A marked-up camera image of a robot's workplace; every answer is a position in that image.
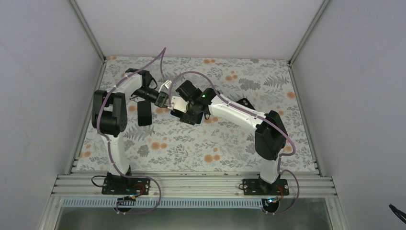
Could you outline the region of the black bare phone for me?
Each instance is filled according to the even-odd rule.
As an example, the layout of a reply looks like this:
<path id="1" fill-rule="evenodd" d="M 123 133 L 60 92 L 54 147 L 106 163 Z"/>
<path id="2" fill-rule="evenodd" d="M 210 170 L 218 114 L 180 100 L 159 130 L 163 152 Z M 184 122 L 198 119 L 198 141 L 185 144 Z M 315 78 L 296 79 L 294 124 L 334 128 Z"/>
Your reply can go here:
<path id="1" fill-rule="evenodd" d="M 152 125 L 151 103 L 148 101 L 137 102 L 137 123 L 140 127 Z"/>

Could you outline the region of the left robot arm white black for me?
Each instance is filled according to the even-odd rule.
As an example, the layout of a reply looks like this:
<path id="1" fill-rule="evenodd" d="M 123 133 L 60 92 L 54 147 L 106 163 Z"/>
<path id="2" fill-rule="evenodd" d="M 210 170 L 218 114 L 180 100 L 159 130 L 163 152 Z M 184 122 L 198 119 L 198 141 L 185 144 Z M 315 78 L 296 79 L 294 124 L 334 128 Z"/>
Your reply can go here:
<path id="1" fill-rule="evenodd" d="M 149 71 L 128 69 L 123 78 L 109 91 L 96 90 L 93 94 L 91 124 L 101 136 L 108 154 L 109 170 L 104 176 L 103 189 L 107 191 L 129 193 L 135 184 L 147 182 L 150 178 L 134 177 L 130 163 L 125 155 L 124 132 L 127 127 L 127 102 L 139 97 L 141 114 L 138 119 L 144 124 L 151 116 L 151 105 L 166 108 L 169 96 L 167 93 L 150 87 L 156 82 Z"/>

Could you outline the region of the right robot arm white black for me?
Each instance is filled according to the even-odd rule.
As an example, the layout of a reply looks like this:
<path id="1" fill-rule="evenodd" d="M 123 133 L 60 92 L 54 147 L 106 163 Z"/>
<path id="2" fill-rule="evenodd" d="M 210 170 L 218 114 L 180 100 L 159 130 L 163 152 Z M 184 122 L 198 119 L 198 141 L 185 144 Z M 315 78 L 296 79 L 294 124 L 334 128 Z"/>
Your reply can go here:
<path id="1" fill-rule="evenodd" d="M 261 156 L 260 191 L 271 195 L 278 188 L 280 178 L 280 152 L 288 135 L 280 115 L 250 109 L 224 97 L 217 90 L 196 88 L 189 80 L 177 89 L 177 96 L 169 92 L 168 106 L 179 113 L 181 122 L 194 125 L 203 115 L 214 115 L 253 132 L 254 150 Z"/>

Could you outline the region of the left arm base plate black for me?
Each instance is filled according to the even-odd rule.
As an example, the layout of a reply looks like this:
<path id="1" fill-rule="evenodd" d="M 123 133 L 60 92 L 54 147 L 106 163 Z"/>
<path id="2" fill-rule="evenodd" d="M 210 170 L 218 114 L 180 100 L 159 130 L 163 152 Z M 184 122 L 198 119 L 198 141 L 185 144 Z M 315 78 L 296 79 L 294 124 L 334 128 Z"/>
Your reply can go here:
<path id="1" fill-rule="evenodd" d="M 148 195 L 150 182 L 151 180 L 147 178 L 105 179 L 101 193 L 103 195 Z"/>

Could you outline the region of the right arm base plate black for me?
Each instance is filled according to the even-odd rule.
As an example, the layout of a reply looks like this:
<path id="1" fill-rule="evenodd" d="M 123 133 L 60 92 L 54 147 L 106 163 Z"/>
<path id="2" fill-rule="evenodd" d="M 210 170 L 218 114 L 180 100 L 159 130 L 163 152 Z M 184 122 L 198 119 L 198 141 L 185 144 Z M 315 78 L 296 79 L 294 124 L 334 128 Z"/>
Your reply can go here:
<path id="1" fill-rule="evenodd" d="M 270 184 L 262 179 L 243 179 L 238 186 L 245 196 L 288 196 L 290 194 L 287 180 L 277 179 Z"/>

